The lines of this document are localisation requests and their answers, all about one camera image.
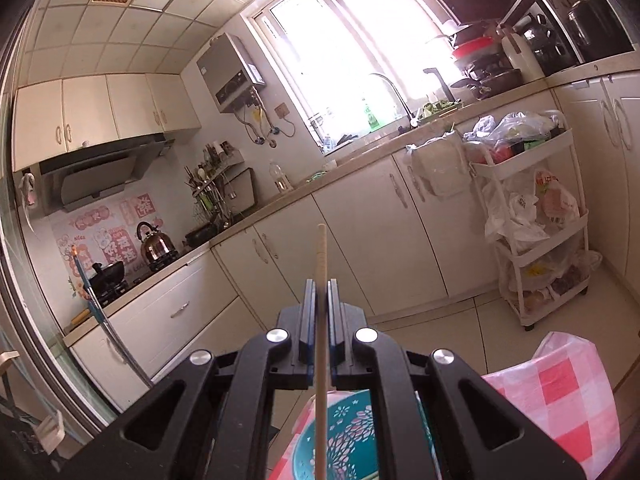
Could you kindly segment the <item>utensil drying rack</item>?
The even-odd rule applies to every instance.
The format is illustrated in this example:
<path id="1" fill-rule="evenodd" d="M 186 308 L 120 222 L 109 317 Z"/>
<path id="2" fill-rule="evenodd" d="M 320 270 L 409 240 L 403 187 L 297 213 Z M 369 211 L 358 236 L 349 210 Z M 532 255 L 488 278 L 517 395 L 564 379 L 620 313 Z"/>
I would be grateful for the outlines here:
<path id="1" fill-rule="evenodd" d="M 229 142 L 203 148 L 203 160 L 186 167 L 186 184 L 198 211 L 218 232 L 230 228 L 256 204 L 254 171 Z"/>

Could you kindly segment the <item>black wok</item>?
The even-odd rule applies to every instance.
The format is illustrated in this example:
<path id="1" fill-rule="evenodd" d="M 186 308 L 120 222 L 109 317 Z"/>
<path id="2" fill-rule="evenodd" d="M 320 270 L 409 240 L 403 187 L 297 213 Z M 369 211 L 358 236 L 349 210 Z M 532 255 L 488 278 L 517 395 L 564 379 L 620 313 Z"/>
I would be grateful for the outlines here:
<path id="1" fill-rule="evenodd" d="M 95 262 L 92 268 L 94 274 L 89 278 L 89 283 L 98 296 L 110 292 L 125 281 L 125 266 L 122 261 L 115 261 L 107 266 Z"/>

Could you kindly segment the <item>white lower cabinets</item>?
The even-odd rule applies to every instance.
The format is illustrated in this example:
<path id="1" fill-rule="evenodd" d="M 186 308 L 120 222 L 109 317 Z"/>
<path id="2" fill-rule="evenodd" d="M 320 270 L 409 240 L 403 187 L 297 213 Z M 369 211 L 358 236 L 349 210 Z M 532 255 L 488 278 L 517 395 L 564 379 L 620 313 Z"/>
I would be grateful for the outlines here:
<path id="1" fill-rule="evenodd" d="M 275 326 L 303 298 L 325 223 L 342 299 L 407 348 L 447 347 L 486 373 L 526 360 L 546 333 L 562 330 L 591 340 L 610 381 L 622 382 L 639 354 L 634 300 L 599 270 L 585 294 L 523 330 L 498 296 L 476 192 L 439 198 L 409 164 L 409 143 L 449 126 L 435 122 L 353 159 L 130 290 L 106 309 L 124 352 L 94 321 L 68 335 L 70 350 L 122 411 L 186 352 L 226 353 Z"/>

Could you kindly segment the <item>wooden chopstick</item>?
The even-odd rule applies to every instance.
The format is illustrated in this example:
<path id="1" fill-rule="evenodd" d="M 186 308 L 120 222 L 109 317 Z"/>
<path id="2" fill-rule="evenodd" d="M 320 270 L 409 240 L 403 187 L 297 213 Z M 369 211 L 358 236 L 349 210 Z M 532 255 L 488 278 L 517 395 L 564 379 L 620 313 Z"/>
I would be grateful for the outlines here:
<path id="1" fill-rule="evenodd" d="M 326 225 L 318 225 L 316 249 L 316 336 L 314 342 L 314 383 L 316 384 L 316 432 L 314 433 L 314 478 L 326 478 L 326 399 L 328 398 L 328 314 L 326 313 L 326 285 L 328 284 L 328 251 Z"/>

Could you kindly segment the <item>stacked pots and pans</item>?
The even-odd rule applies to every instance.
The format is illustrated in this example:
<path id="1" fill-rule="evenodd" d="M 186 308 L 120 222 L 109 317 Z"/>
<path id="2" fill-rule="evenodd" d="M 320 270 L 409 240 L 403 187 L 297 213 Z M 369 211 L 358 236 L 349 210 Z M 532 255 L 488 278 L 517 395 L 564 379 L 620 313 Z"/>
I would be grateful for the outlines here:
<path id="1" fill-rule="evenodd" d="M 512 66 L 486 23 L 462 26 L 447 39 L 454 66 L 462 73 L 451 88 L 467 88 L 475 99 L 484 100 L 524 84 L 522 72 Z"/>

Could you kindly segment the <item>black microwave shelf unit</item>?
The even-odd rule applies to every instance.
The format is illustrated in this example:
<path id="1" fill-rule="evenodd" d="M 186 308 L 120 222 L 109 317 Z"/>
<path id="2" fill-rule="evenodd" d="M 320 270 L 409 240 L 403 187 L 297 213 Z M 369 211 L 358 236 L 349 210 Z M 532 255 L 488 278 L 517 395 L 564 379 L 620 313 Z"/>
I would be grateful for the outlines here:
<path id="1" fill-rule="evenodd" d="M 616 0 L 436 0 L 459 26 L 495 24 L 523 36 L 548 75 L 639 47 Z"/>

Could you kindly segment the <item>white upper cabinets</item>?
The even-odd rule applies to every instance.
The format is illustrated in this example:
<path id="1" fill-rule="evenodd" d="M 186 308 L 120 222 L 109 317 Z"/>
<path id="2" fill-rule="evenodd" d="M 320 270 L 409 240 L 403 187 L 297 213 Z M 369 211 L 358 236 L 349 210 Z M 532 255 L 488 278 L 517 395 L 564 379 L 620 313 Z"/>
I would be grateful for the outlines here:
<path id="1" fill-rule="evenodd" d="M 55 79 L 17 91 L 12 166 L 22 170 L 82 148 L 199 128 L 200 120 L 178 75 Z"/>

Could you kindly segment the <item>white hanging trash bin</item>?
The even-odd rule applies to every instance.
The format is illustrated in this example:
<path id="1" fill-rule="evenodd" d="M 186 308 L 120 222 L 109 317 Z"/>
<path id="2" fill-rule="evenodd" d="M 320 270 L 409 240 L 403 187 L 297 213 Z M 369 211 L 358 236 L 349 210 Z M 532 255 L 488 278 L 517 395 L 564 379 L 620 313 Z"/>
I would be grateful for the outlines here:
<path id="1" fill-rule="evenodd" d="M 406 146 L 409 162 L 431 192 L 447 198 L 464 192 L 471 184 L 463 144 L 455 131 L 435 136 L 420 145 Z"/>

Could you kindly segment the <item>steel kettle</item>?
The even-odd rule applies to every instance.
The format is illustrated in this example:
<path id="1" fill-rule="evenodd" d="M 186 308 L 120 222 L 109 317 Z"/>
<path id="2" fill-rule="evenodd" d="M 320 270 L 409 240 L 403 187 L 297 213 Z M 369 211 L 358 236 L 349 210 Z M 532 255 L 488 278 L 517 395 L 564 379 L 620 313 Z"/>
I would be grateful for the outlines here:
<path id="1" fill-rule="evenodd" d="M 139 222 L 136 234 L 141 243 L 142 258 L 148 266 L 155 266 L 169 257 L 178 255 L 170 237 L 151 223 Z"/>

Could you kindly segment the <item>chrome kitchen faucet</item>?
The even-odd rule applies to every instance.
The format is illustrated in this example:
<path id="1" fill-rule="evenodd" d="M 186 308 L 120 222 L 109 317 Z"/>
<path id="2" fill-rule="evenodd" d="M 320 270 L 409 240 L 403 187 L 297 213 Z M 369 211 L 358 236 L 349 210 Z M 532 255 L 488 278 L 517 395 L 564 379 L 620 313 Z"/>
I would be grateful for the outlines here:
<path id="1" fill-rule="evenodd" d="M 400 93 L 399 89 L 397 88 L 396 84 L 394 84 L 394 82 L 390 79 L 390 77 L 387 77 L 386 75 L 384 75 L 382 73 L 372 72 L 371 75 L 375 76 L 375 77 L 378 77 L 378 78 L 381 78 L 382 81 L 385 81 L 386 84 L 388 84 L 390 86 L 390 88 L 393 91 L 393 94 L 396 96 L 396 99 L 398 99 L 398 102 L 399 102 L 402 110 L 405 112 L 405 115 L 408 118 L 409 125 L 412 128 L 416 128 L 418 126 L 418 120 L 416 119 L 416 116 L 414 116 L 412 110 L 410 110 L 410 107 L 409 107 L 407 101 L 401 95 L 401 93 Z"/>

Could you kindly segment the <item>red checkered plastic tablecloth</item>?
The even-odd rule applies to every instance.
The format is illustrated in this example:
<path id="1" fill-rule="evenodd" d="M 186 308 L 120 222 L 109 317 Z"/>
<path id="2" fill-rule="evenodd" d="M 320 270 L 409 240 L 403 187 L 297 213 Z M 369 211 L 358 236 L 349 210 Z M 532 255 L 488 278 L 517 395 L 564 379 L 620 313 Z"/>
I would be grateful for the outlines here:
<path id="1" fill-rule="evenodd" d="M 484 379 L 595 479 L 620 449 L 614 394 L 591 341 L 551 332 L 533 357 Z"/>

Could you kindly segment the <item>white thermos jug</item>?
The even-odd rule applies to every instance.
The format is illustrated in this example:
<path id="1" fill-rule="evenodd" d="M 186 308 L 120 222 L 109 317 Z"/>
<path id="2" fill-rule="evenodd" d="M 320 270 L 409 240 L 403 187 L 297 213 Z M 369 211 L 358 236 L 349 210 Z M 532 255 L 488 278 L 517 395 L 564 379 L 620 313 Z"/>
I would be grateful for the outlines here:
<path id="1" fill-rule="evenodd" d="M 503 52 L 514 70 L 521 72 L 523 80 L 532 82 L 544 78 L 544 71 L 527 41 L 510 29 L 503 28 L 501 31 Z"/>

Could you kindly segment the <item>grey wall water heater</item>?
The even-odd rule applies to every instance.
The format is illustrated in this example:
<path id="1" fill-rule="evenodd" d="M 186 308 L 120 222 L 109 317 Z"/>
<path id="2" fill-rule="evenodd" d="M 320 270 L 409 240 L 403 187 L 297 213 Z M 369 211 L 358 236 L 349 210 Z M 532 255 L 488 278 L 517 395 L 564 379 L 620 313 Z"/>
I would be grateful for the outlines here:
<path id="1" fill-rule="evenodd" d="M 242 41 L 226 32 L 209 41 L 196 65 L 221 113 L 236 112 L 266 85 Z"/>

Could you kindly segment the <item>clear plastic bottle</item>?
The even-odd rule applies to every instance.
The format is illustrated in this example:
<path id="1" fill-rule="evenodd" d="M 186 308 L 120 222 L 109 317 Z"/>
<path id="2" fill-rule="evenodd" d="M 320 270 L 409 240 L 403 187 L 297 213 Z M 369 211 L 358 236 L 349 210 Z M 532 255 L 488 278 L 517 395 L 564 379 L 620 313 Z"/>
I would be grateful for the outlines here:
<path id="1" fill-rule="evenodd" d="M 285 174 L 281 166 L 274 160 L 269 164 L 269 173 L 280 194 L 285 194 L 294 190 L 293 185 L 290 180 L 288 180 L 288 176 Z"/>

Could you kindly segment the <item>white rolling storage cart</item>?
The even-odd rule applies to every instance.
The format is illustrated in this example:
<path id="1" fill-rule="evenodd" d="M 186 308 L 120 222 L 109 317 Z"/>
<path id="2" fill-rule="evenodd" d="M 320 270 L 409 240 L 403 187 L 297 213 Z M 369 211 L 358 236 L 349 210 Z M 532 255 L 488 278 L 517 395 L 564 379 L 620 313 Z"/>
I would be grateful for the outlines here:
<path id="1" fill-rule="evenodd" d="M 559 110 L 515 112 L 480 118 L 462 139 L 500 295 L 532 330 L 587 292 L 600 261 L 573 131 Z"/>

